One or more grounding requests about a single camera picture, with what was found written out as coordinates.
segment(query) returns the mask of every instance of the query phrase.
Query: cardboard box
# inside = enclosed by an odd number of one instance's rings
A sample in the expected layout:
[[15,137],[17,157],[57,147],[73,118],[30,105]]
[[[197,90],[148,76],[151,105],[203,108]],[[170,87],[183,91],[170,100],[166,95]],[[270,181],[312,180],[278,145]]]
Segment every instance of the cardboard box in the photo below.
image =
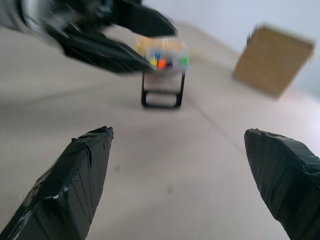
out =
[[315,43],[271,26],[255,29],[233,76],[279,97],[313,55]]

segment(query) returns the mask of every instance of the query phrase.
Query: green object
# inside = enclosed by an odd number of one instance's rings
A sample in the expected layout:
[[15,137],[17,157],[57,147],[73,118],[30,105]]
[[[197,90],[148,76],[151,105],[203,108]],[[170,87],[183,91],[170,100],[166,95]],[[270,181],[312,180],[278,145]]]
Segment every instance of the green object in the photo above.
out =
[[180,59],[181,65],[188,65],[189,64],[189,56],[184,56]]

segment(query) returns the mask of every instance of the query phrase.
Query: black metal frame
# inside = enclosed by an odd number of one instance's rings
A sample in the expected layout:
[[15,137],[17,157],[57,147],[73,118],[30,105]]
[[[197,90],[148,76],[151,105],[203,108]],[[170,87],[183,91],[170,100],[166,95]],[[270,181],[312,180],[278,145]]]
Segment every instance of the black metal frame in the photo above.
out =
[[[142,87],[141,87],[141,104],[144,108],[151,109],[178,109],[182,104],[182,97],[184,94],[186,74],[182,73],[180,91],[166,91],[166,90],[145,90],[145,73],[142,74]],[[147,103],[147,95],[159,94],[159,95],[174,95],[176,97],[175,105],[161,105],[161,104],[149,104]]]

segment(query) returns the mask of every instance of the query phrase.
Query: robotic arm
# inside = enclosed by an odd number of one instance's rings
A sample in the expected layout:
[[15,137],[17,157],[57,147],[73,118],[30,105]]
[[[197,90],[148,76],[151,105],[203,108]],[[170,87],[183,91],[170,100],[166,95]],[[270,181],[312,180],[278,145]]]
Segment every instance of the robotic arm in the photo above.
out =
[[33,34],[67,57],[114,73],[153,69],[129,46],[102,34],[113,24],[147,37],[177,33],[142,0],[0,0],[0,25]]

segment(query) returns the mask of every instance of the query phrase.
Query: orange object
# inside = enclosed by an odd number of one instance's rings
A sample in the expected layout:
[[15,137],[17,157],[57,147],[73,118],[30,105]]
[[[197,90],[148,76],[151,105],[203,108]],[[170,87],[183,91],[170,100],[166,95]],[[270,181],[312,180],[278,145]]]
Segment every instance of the orange object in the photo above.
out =
[[159,69],[164,69],[166,67],[166,60],[164,58],[161,58],[159,61],[158,61],[158,68]]

